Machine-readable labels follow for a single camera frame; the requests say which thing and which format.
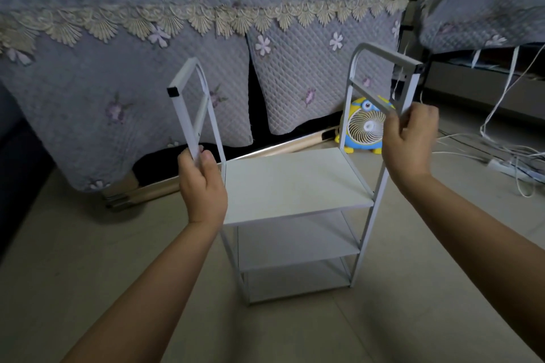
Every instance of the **power strip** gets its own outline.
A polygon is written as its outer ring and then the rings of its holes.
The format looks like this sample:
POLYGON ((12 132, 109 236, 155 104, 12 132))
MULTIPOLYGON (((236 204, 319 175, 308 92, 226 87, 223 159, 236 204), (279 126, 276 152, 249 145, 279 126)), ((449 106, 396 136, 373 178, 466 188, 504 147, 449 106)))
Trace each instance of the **power strip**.
POLYGON ((499 159, 491 159, 488 165, 486 166, 488 169, 493 171, 499 171, 503 172, 504 174, 507 174, 513 178, 518 178, 521 181, 526 182, 533 182, 538 181, 541 183, 545 183, 545 175, 539 174, 536 171, 531 171, 526 168, 524 170, 520 167, 515 168, 514 164, 507 162, 507 161, 501 161, 499 159))

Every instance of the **person's right arm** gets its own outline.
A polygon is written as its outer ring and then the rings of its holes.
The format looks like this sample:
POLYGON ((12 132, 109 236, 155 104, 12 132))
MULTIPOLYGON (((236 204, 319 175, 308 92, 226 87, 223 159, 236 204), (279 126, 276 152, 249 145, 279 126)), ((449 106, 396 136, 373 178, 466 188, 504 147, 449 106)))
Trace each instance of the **person's right arm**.
POLYGON ((545 360, 545 250, 432 177, 436 107, 384 124, 383 157, 401 193, 501 317, 545 360))

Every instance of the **white shelf rack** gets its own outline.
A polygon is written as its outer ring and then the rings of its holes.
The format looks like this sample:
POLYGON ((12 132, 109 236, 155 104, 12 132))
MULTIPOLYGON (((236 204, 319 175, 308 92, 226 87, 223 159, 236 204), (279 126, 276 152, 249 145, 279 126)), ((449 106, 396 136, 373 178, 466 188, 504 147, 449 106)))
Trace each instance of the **white shelf rack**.
POLYGON ((221 160, 229 207, 221 237, 236 280, 248 303, 351 287, 364 256, 388 171, 382 166, 374 190, 344 152, 348 110, 357 90, 383 112, 385 103, 354 81, 359 54, 370 51, 404 68, 408 75, 398 112, 411 104, 422 63, 373 43, 358 45, 351 58, 338 148, 240 160, 225 160, 208 84, 196 58, 187 60, 168 88, 191 155, 198 164, 198 140, 208 113, 221 160), (182 91, 196 71, 203 98, 192 123, 182 91), (347 220, 350 209, 369 207, 363 234, 347 220), (233 240, 226 230, 232 228, 233 240), (346 256, 356 256, 351 269, 346 256))

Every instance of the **toy fan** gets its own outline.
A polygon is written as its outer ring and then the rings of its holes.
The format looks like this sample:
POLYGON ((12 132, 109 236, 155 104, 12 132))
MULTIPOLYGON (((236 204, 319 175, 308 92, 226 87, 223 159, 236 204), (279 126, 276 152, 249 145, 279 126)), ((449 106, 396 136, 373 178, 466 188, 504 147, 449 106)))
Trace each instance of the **toy fan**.
MULTIPOLYGON (((388 105, 393 105, 380 97, 388 105)), ((351 154, 355 149, 370 149, 375 154, 382 153, 382 134, 386 115, 366 98, 353 101, 348 112, 348 128, 344 140, 344 152, 351 154)))

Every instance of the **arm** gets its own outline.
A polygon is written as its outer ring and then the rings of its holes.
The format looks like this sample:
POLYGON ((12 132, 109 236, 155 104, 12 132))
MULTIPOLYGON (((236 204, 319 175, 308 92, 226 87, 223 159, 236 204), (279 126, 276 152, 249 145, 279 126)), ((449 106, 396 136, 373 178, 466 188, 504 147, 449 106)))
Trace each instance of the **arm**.
POLYGON ((178 157, 189 223, 144 273, 79 339, 63 362, 159 362, 208 250, 223 225, 227 191, 216 161, 188 150, 178 157))
POLYGON ((384 125, 392 180, 501 317, 545 359, 545 250, 460 197, 429 169, 439 111, 413 104, 384 125))

